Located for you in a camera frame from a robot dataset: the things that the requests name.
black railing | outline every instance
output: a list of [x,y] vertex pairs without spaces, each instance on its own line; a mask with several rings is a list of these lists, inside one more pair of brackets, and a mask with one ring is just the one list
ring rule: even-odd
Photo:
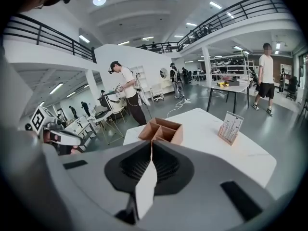
[[167,42],[167,43],[158,43],[158,44],[143,44],[138,48],[153,51],[156,53],[169,53],[174,51],[179,51],[180,45],[178,42]]
[[60,48],[62,51],[96,63],[93,47],[90,50],[69,36],[23,14],[12,17],[3,34],[34,40],[37,45],[55,47],[58,50]]
[[[206,35],[233,23],[259,15],[288,12],[289,10],[282,0],[243,0],[208,18],[185,35],[179,42],[173,42],[173,44],[177,44],[178,48],[176,50],[181,51]],[[158,47],[165,44],[167,43],[157,43],[156,45]]]

white t-shirt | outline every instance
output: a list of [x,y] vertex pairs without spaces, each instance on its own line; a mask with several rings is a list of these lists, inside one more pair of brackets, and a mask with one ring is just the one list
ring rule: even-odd
[[[124,77],[124,83],[122,83],[123,85],[126,84],[127,82],[135,79],[133,77],[131,71],[126,67],[122,67],[121,73]],[[131,97],[135,96],[135,94],[137,93],[137,91],[133,88],[133,86],[125,88],[124,92],[125,92],[127,98],[131,98]]]
[[259,65],[263,67],[261,82],[273,84],[273,59],[263,54],[259,59]]

gray floor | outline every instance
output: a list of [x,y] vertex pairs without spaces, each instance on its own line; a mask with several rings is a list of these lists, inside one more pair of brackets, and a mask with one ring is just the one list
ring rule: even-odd
[[[169,114],[175,116],[194,108],[202,108],[206,110],[209,90],[206,87],[188,85],[185,86],[185,97],[191,99],[192,103],[186,103],[181,109],[175,110]],[[226,103],[224,93],[215,91],[213,93],[209,112],[221,120],[224,120],[227,111],[233,111],[234,95],[229,95]],[[165,100],[152,103],[149,111],[152,117],[166,118],[167,113],[175,108],[175,104],[179,100],[174,98],[171,93],[165,96]],[[250,104],[254,101],[254,97],[250,96]],[[277,104],[273,105],[274,116],[271,117],[266,113],[268,106],[267,100],[260,100],[260,111],[256,111],[251,106],[247,108],[247,95],[238,94],[236,113],[244,117],[244,123],[241,132],[255,141],[267,152],[269,152],[276,160],[277,166],[267,185],[268,191],[274,198],[279,198],[284,193],[294,189],[301,178],[308,162],[308,126],[303,119],[298,119],[298,115]],[[142,107],[146,120],[150,120],[148,110]],[[138,124],[131,116],[125,116],[127,122],[121,120],[118,127],[125,135],[130,128],[136,127]],[[120,139],[110,145],[93,139],[87,152],[95,150],[104,150],[122,145],[124,141]]]

sneaker sole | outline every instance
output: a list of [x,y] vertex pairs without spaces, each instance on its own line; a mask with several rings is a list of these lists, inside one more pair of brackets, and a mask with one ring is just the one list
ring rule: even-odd
[[258,111],[260,110],[260,109],[256,109],[253,105],[252,105],[252,107],[253,107],[255,110],[258,110]]

brown wall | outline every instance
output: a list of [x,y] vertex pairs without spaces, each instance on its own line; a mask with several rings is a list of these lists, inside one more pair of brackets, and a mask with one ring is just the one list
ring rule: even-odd
[[[273,77],[275,78],[275,82],[279,82],[280,77],[280,64],[287,64],[292,66],[292,76],[294,73],[293,66],[293,58],[290,57],[282,57],[282,56],[271,56],[273,58],[274,66],[273,66]],[[259,58],[260,56],[249,56],[250,61],[254,61],[254,65],[259,66]]]

